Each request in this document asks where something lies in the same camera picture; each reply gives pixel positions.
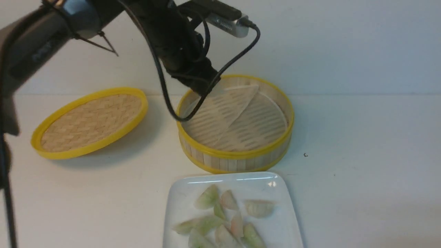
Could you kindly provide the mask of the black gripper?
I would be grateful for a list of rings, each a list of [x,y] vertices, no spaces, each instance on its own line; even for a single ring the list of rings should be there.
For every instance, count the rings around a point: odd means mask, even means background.
[[[198,95],[218,73],[203,54],[202,36],[172,0],[134,0],[131,10],[165,70]]]

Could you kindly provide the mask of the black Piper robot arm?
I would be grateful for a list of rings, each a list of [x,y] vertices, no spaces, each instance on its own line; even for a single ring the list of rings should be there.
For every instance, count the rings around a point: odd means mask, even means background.
[[[42,5],[1,30],[1,190],[11,248],[17,247],[9,169],[11,154],[4,135],[18,135],[13,94],[68,41],[104,37],[106,27],[123,11],[144,36],[161,82],[164,99],[173,117],[162,69],[192,91],[205,97],[218,81],[207,57],[206,40],[195,31],[194,21],[205,22],[196,10],[177,6],[173,0],[43,0]]]

